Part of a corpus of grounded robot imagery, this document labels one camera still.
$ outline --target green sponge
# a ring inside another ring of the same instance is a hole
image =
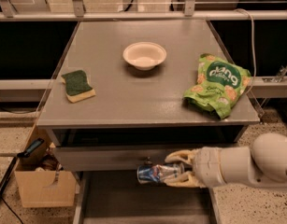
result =
[[[66,96],[72,103],[95,96],[94,89],[88,84],[87,75],[78,70],[61,75],[62,82],[66,85]]]

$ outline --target chip bag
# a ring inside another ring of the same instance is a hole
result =
[[[211,54],[202,54],[199,58],[197,84],[184,92],[183,97],[189,104],[210,113],[215,112],[220,119],[225,119],[250,79],[251,74],[247,69]]]

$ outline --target bowl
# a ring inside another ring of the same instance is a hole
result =
[[[165,49],[152,42],[138,42],[128,46],[123,58],[136,69],[147,71],[165,60]]]

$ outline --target blue can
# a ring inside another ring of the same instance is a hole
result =
[[[139,166],[137,169],[137,180],[140,184],[145,183],[164,183],[168,178],[176,178],[184,171],[181,164],[164,164],[153,166]]]

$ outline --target floor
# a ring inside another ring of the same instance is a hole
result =
[[[21,152],[31,132],[35,113],[0,113],[0,152]],[[273,107],[265,108],[263,122],[250,126],[238,141],[249,145],[260,133],[287,135],[287,123]],[[10,158],[0,158],[0,180],[10,164]],[[228,185],[214,189],[222,224],[287,223],[287,192],[252,189],[242,185]],[[75,207],[23,208],[18,185],[12,174],[3,194],[4,200],[23,223],[70,224]],[[0,201],[0,224],[20,223],[4,202]]]

